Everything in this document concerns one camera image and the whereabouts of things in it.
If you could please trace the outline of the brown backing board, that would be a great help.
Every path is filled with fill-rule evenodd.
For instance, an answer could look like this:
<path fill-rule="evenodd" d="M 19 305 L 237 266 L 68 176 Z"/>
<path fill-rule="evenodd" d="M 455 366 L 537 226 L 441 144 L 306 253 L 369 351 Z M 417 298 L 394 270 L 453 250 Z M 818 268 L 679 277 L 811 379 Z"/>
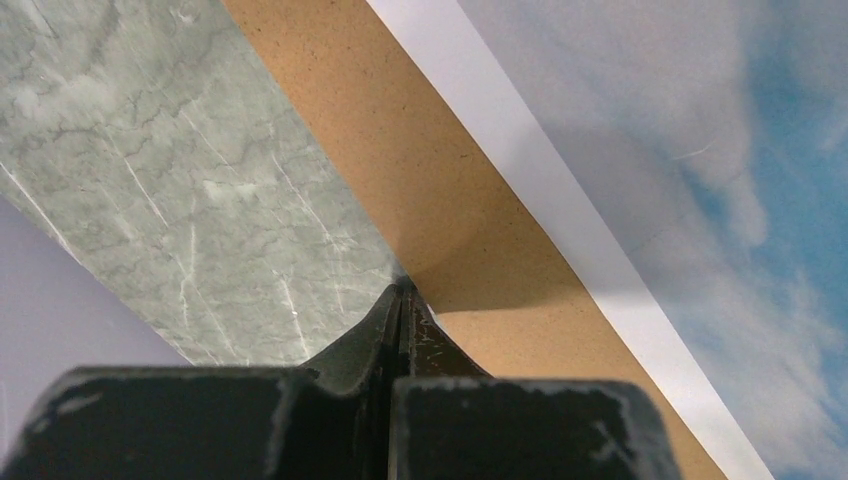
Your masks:
<path fill-rule="evenodd" d="M 615 379 L 682 475 L 710 458 L 421 70 L 363 1 L 230 1 L 233 19 L 450 337 L 498 376 Z"/>

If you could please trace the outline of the building photo print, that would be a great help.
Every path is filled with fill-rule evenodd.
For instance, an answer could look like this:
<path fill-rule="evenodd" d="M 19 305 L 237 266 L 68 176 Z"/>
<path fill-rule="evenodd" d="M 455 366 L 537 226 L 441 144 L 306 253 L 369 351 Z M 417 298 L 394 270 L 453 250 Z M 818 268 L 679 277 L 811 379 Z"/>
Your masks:
<path fill-rule="evenodd" d="M 845 2 L 372 8 L 727 477 L 846 477 Z"/>

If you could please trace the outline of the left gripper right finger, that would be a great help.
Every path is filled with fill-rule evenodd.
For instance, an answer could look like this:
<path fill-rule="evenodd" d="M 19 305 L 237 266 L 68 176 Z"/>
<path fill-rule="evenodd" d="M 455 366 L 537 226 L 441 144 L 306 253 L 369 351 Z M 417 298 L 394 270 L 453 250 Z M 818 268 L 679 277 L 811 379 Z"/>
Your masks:
<path fill-rule="evenodd" d="M 393 479 L 677 479 L 658 409 L 637 385 L 497 378 L 404 293 L 393 387 Z"/>

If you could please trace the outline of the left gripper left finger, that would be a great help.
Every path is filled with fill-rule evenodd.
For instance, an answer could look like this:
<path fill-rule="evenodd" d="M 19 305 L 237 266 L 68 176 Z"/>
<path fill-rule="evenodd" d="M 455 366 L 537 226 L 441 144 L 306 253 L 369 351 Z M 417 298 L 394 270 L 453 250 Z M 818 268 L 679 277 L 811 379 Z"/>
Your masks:
<path fill-rule="evenodd" d="M 296 367 L 85 366 L 37 399 L 5 479 L 383 479 L 401 289 Z"/>

